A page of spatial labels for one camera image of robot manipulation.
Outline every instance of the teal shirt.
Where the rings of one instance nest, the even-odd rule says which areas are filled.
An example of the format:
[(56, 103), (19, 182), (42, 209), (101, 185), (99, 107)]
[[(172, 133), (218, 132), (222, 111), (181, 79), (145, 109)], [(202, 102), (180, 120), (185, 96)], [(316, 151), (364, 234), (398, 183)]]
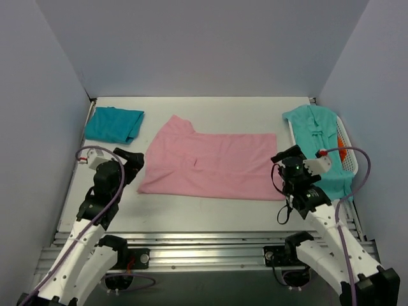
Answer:
[(85, 127), (85, 137), (102, 142), (129, 144), (139, 135), (144, 112), (97, 107)]
[[(328, 108), (317, 105), (303, 105), (283, 114), (292, 123), (295, 142), (307, 159), (316, 158), (320, 149), (337, 148), (337, 115)], [(343, 170), (338, 151), (330, 152), (331, 169), (321, 175), (315, 183), (333, 201), (351, 192), (354, 174)]]

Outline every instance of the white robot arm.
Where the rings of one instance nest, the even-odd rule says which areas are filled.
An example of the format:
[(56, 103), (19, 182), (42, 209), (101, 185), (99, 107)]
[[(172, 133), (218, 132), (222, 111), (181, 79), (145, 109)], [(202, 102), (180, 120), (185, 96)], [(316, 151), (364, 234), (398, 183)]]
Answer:
[[(112, 154), (101, 147), (92, 148)], [(107, 271), (128, 263), (132, 254), (127, 240), (105, 232), (119, 210), (123, 187), (130, 184), (144, 165), (143, 154), (116, 148), (112, 154), (116, 161), (99, 155), (89, 165), (96, 170), (94, 186), (80, 205), (68, 241), (49, 273), (30, 295), (22, 294), (17, 305), (82, 306)], [(118, 156), (126, 160), (125, 165)]]
[(399, 276), (392, 268), (385, 270), (364, 250), (339, 219), (339, 212), (324, 191), (313, 185), (332, 165), (324, 150), (316, 156), (317, 159), (306, 159), (295, 145), (278, 153), (272, 161), (282, 161), (279, 175), (283, 179), (282, 193), (286, 196), (288, 209), (295, 209), (320, 234), (330, 253), (309, 233), (301, 232), (287, 237), (285, 255), (316, 271), (337, 292), (342, 306), (356, 303), (358, 306), (396, 306)]

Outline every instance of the black bracket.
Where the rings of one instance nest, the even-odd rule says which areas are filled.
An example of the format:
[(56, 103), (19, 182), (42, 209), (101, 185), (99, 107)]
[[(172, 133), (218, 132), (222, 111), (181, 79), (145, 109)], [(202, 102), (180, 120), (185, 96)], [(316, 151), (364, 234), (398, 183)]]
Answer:
[(128, 249), (127, 261), (118, 262), (112, 270), (127, 270), (128, 264), (133, 262), (131, 269), (146, 270), (149, 268), (150, 249)]
[[(398, 293), (400, 291), (400, 277), (389, 268), (384, 270), (378, 266), (378, 273), (365, 277), (359, 275), (360, 281), (355, 284), (357, 304), (360, 306), (397, 306)], [(346, 282), (341, 282), (342, 294), (340, 303), (342, 306), (351, 306), (351, 287)]]
[(268, 245), (263, 247), (263, 257), (265, 265), (270, 268), (273, 266), (305, 266), (300, 260), (288, 256), (284, 245)]

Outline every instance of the white table surface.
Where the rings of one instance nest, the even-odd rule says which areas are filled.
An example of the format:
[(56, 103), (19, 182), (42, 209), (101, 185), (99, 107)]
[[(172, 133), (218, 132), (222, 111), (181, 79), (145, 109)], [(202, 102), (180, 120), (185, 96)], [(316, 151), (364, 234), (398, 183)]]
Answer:
[[(202, 133), (275, 133), (278, 151), (289, 148), (288, 123), (282, 113), (309, 104), (302, 98), (98, 98), (96, 106), (114, 106), (145, 111), (140, 134), (131, 145), (86, 140), (84, 145), (100, 145), (113, 150), (120, 147), (145, 153), (153, 137), (175, 114), (190, 120)], [(71, 231), (72, 224), (92, 185), (94, 171), (78, 165), (61, 216), (59, 231)], [(245, 232), (312, 230), (294, 211), (286, 225), (276, 221), (284, 201), (222, 200), (136, 192), (145, 173), (142, 170), (126, 186), (119, 212), (109, 232)]]

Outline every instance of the black cable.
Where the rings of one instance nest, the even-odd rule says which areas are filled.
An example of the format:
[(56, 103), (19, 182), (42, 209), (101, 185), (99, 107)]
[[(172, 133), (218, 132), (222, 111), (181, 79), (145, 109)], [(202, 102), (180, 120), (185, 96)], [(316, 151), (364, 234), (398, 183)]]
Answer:
[(280, 193), (280, 194), (283, 194), (284, 196), (286, 196), (286, 194), (284, 194), (283, 191), (280, 190), (280, 189), (275, 185), (275, 182), (273, 181), (273, 172), (275, 171), (275, 167), (276, 167), (276, 166), (279, 166), (279, 165), (278, 165), (278, 164), (273, 164), (272, 170), (271, 170), (271, 172), (270, 172), (270, 178), (272, 179), (272, 184), (273, 184), (274, 188), (277, 190), (277, 192)]
[[(286, 220), (285, 220), (284, 222), (280, 222), (280, 221), (279, 221), (279, 216), (281, 215), (281, 212), (282, 212), (282, 210), (283, 210), (285, 207), (288, 208), (288, 210), (287, 210), (287, 212), (286, 212)], [(291, 208), (291, 207), (289, 206), (289, 204), (286, 204), (285, 206), (283, 206), (283, 207), (278, 211), (278, 214), (277, 214), (277, 216), (276, 216), (276, 221), (277, 221), (280, 225), (285, 225), (286, 223), (288, 223), (289, 218), (290, 218), (290, 216), (291, 216), (292, 210), (293, 210), (293, 208)]]
[[(286, 194), (284, 194), (284, 192), (283, 192), (282, 190), (280, 190), (280, 189), (275, 185), (275, 182), (273, 181), (273, 173), (274, 173), (274, 171), (275, 171), (275, 167), (276, 167), (276, 166), (279, 167), (278, 164), (273, 164), (272, 170), (271, 170), (271, 172), (270, 172), (270, 178), (272, 179), (272, 184), (273, 184), (274, 188), (277, 190), (277, 192), (280, 193), (280, 194), (283, 194), (284, 196), (286, 196)], [(279, 221), (279, 216), (281, 215), (281, 212), (282, 212), (282, 210), (283, 210), (285, 207), (288, 208), (288, 211), (286, 212), (286, 220), (285, 220), (284, 222), (280, 222), (280, 221)], [(291, 208), (291, 207), (289, 206), (289, 203), (288, 203), (288, 201), (286, 200), (286, 205), (283, 206), (283, 207), (278, 211), (278, 214), (277, 214), (277, 216), (276, 216), (276, 221), (278, 222), (278, 224), (280, 224), (280, 225), (285, 225), (286, 223), (288, 223), (289, 217), (290, 217), (290, 215), (291, 215), (292, 210), (293, 210), (293, 208)]]

